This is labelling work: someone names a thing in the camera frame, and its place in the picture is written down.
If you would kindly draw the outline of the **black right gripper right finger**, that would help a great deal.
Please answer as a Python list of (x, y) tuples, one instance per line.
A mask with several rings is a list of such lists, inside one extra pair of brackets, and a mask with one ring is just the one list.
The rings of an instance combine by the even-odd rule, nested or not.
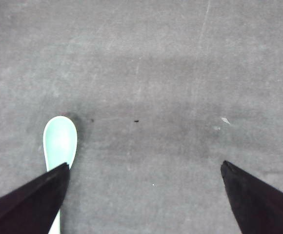
[(227, 160), (221, 175), (243, 234), (283, 234), (283, 192)]

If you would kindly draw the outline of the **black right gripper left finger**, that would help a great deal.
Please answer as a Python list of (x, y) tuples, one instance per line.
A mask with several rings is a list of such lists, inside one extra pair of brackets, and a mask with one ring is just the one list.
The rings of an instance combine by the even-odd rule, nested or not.
[(67, 163), (0, 197), (0, 234), (46, 234), (65, 199)]

